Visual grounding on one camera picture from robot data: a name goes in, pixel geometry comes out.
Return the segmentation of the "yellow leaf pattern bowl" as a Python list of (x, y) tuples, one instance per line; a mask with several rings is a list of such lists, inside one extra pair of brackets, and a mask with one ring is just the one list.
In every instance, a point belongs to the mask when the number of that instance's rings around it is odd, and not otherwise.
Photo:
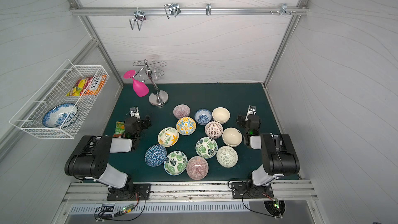
[(158, 143), (163, 147), (171, 147), (175, 145), (178, 139), (179, 139), (179, 133), (173, 127), (164, 128), (158, 134)]

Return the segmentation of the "blue triangle pattern bowl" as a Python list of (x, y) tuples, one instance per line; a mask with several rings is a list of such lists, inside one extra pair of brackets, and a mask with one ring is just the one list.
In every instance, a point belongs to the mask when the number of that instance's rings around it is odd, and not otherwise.
[(153, 145), (145, 153), (144, 159), (146, 165), (150, 167), (160, 166), (167, 157), (166, 148), (162, 145)]

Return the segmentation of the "small blue floral bowl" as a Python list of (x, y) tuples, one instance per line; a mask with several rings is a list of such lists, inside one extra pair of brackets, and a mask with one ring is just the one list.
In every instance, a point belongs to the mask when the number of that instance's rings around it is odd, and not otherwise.
[(212, 121), (212, 113), (207, 109), (199, 109), (194, 114), (194, 120), (199, 125), (206, 125)]

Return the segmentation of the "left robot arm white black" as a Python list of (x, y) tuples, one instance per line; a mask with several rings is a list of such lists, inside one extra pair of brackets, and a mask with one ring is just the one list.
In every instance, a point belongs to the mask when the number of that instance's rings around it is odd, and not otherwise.
[(112, 189), (127, 190), (129, 175), (109, 164), (112, 153), (127, 153), (140, 144), (141, 132), (151, 126), (150, 116), (127, 117), (122, 137), (83, 136), (65, 163), (64, 172), (75, 179), (91, 179)]

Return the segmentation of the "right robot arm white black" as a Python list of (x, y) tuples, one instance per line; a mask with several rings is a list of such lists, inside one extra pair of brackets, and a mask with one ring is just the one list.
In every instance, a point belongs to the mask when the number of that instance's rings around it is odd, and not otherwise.
[(261, 119), (255, 114), (239, 114), (236, 122), (244, 130), (245, 145), (261, 151), (262, 164), (251, 173), (254, 186), (268, 186), (281, 177), (299, 173), (300, 162), (290, 135), (261, 133)]

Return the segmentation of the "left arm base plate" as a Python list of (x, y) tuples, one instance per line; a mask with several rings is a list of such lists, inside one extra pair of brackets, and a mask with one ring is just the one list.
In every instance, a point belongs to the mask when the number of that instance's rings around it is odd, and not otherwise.
[(109, 187), (107, 201), (133, 201), (148, 200), (151, 190), (151, 184), (132, 184), (123, 188), (116, 189)]

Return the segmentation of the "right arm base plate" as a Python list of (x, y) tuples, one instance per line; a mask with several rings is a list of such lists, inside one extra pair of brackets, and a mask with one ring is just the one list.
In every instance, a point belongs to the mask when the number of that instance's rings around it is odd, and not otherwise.
[(255, 186), (243, 181), (230, 183), (233, 199), (273, 199), (271, 185)]

